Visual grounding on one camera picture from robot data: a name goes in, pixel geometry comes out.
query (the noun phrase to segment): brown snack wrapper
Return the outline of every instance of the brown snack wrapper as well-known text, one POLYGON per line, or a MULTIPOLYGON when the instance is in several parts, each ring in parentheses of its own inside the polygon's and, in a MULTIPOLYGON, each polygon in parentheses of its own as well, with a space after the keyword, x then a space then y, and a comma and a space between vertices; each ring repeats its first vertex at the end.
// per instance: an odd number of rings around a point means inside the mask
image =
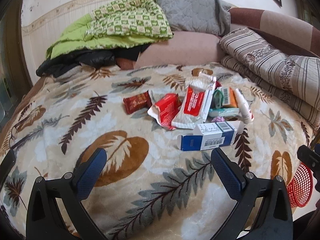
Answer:
POLYGON ((123 103, 127 114, 132 114, 142 108, 150 108, 152 106, 148 91, 133 97, 124 98, 123 103))

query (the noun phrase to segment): barcode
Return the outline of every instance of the barcode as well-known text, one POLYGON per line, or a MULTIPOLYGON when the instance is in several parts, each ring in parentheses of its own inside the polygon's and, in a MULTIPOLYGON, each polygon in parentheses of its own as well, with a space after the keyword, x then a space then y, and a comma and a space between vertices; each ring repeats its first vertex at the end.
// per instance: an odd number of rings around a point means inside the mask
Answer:
POLYGON ((232 131, 232 129, 230 128, 230 126, 226 123, 226 122, 219 122, 219 123, 216 123, 223 132, 226 132, 226 131, 232 131))
POLYGON ((229 105, 228 90, 229 88, 223 89, 223 105, 229 105))
POLYGON ((210 145, 220 145, 223 142, 223 138, 220 138, 218 140, 206 142, 204 146, 210 146, 210 145))

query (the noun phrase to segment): folded blanket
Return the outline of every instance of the folded blanket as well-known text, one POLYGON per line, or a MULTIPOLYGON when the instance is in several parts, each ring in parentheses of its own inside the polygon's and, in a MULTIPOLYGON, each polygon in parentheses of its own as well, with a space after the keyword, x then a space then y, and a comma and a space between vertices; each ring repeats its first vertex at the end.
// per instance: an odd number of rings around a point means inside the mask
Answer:
POLYGON ((174 31, 223 36, 230 31, 231 4, 222 0, 156 0, 174 31))
POLYGON ((239 61, 231 56, 225 56, 221 60, 221 64, 228 69, 238 72, 240 75, 249 78, 252 82, 256 83, 259 87, 268 91, 275 97, 279 98, 284 103, 288 104, 293 110, 301 114, 305 118, 314 130, 318 130, 320 127, 320 111, 316 110, 314 107, 303 101, 302 99, 296 97, 295 95, 288 93, 282 89, 279 89, 268 82, 264 81, 262 78, 257 76, 255 73, 250 71, 246 66, 241 64, 239 61))
POLYGON ((288 56, 248 28, 237 29, 220 40, 222 49, 252 72, 320 110, 320 59, 288 56))
POLYGON ((115 0, 68 26, 48 48, 46 58, 84 48, 131 48, 172 37, 167 18, 155 0, 115 0))

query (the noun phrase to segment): gray pillow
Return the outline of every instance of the gray pillow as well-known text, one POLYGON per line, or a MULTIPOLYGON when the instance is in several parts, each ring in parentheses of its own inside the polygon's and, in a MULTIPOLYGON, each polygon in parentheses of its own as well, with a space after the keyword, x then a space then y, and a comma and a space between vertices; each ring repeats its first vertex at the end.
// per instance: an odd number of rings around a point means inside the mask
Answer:
POLYGON ((231 4, 222 0, 156 0, 173 31, 224 36, 230 30, 231 4))

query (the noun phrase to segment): pink sofa cushion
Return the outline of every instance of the pink sofa cushion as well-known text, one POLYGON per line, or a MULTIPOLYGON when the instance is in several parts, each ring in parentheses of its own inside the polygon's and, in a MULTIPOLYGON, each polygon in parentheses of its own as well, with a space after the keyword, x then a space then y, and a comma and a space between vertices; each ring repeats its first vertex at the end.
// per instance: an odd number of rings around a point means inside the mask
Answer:
POLYGON ((208 33, 176 31, 172 39, 149 46, 138 57, 134 68, 150 65, 201 65, 220 62, 225 53, 219 36, 208 33))

